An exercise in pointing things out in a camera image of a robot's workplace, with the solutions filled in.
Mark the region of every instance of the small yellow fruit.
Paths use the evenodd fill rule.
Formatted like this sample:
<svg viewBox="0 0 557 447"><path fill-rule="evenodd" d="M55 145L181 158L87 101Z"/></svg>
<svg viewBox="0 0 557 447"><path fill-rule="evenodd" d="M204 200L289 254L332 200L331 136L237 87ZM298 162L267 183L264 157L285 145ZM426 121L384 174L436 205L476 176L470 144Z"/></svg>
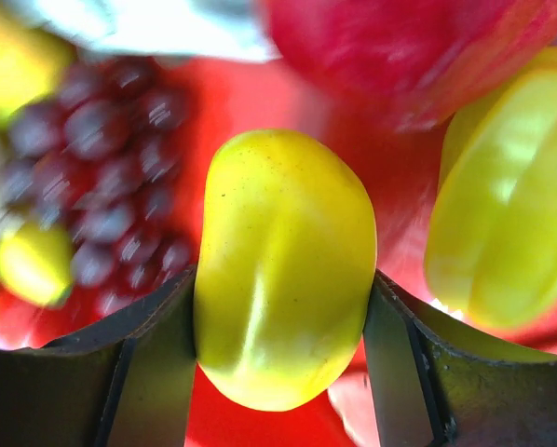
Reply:
<svg viewBox="0 0 557 447"><path fill-rule="evenodd" d="M0 7L0 129L25 103L48 95L74 58L70 45L24 27Z"/></svg>
<svg viewBox="0 0 557 447"><path fill-rule="evenodd" d="M206 181L194 301L202 370L256 410L312 400L360 342L375 261L372 202L338 156L292 130L237 136Z"/></svg>
<svg viewBox="0 0 557 447"><path fill-rule="evenodd" d="M0 238L0 282L34 305L62 305L74 285L72 241L64 228L27 221Z"/></svg>

